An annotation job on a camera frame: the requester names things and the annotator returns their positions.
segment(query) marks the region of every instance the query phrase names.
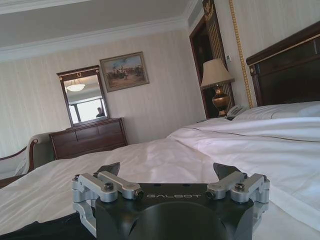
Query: wooden dresser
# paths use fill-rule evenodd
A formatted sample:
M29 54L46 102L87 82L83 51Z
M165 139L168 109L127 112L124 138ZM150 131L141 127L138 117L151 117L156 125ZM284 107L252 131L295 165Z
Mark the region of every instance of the wooden dresser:
M122 118L110 118L71 127L49 136L55 159L71 159L128 145Z

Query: table lamp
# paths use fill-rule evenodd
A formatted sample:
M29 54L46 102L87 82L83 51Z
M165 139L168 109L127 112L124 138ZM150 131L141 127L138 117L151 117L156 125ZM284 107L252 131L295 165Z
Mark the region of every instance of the table lamp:
M212 98L212 103L218 109L219 117L227 114L229 103L229 96L224 93L221 84L233 81L234 78L229 74L220 58L206 61L203 64L201 89L214 87L215 96Z

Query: wooden mirror frame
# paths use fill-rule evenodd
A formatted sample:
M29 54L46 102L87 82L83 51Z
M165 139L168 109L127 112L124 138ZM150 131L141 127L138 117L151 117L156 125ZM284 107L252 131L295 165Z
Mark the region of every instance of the wooden mirror frame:
M102 96L102 99L104 101L104 106L105 106L104 112L105 112L106 116L99 117L99 118L92 119L92 120L73 123L72 117L71 117L71 112L70 112L70 109L69 109L68 96L67 96L67 93L65 91L64 82L70 81L70 80L74 80L74 79L94 76L94 75L96 75L97 78L98 78L98 83L99 83L101 96ZM69 117L69 120L70 120L71 127L80 126L80 125L89 124L89 123L94 123L94 122L98 122L98 121L101 121L101 120L106 120L106 119L109 118L108 107L107 107L107 102L106 102L106 98L105 98L105 91L104 91L104 88L102 86L102 81L101 81L101 77L100 77L100 66L99 65L79 68L79 69L70 70L70 71L59 72L59 73L57 73L57 76L59 77L59 80L60 80L60 83L61 83L61 89L62 89L62 92L63 92L64 102L65 102L66 110L68 112L68 117Z

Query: painting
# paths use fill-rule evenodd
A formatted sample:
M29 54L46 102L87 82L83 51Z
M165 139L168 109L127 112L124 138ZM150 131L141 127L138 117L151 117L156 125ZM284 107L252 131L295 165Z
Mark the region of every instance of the painting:
M100 60L107 92L148 84L148 76L141 52Z

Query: lampshade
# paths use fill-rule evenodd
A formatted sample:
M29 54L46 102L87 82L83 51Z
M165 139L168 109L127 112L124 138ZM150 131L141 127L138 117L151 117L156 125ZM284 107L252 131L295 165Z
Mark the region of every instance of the lampshade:
M202 89L233 81L234 78L229 74L220 58L206 61L203 64Z

